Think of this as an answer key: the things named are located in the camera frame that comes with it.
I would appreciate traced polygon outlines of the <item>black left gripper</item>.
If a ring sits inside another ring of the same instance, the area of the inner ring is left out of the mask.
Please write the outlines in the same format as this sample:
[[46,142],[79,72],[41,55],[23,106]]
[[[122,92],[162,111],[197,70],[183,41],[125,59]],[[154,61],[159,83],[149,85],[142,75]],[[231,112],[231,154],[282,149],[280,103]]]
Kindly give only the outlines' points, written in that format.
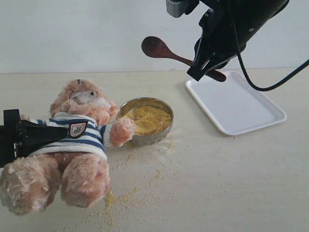
[[0,167],[27,157],[44,145],[64,139],[68,130],[21,120],[18,109],[3,111],[3,125],[0,126]]

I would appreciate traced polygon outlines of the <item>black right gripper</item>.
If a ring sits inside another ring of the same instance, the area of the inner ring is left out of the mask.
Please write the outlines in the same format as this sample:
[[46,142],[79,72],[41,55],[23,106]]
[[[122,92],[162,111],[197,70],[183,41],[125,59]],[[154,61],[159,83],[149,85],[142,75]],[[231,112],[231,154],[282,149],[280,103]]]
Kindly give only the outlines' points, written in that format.
[[195,64],[191,61],[187,74],[195,81],[209,72],[225,67],[237,51],[243,51],[247,42],[271,18],[281,12],[289,3],[287,0],[206,0],[210,11],[199,24],[202,35],[208,40],[217,55],[202,58]]

